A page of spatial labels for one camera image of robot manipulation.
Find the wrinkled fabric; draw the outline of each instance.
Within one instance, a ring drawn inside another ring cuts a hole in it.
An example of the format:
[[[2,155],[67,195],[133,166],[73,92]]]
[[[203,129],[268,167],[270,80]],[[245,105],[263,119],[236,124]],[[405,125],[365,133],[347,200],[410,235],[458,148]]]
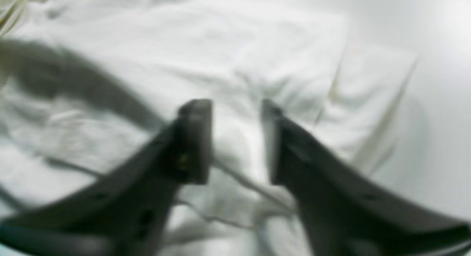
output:
[[[294,198],[268,182],[261,101],[276,102],[367,175],[394,144],[394,108],[415,62],[407,51],[349,40],[342,16],[269,3],[36,0],[25,7],[0,41],[4,214],[92,184],[182,104],[209,98],[210,181],[180,191],[160,251],[166,256],[309,255]]]

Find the white duvet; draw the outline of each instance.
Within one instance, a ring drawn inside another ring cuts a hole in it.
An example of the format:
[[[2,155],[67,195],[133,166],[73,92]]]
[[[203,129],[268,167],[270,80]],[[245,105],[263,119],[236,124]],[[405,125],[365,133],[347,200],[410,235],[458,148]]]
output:
[[[278,4],[4,1],[2,217],[92,184],[182,104],[213,100],[210,182],[179,193],[164,256],[310,255],[294,199],[268,182],[262,99],[368,175],[394,145],[394,111],[416,60],[351,40],[342,16]]]

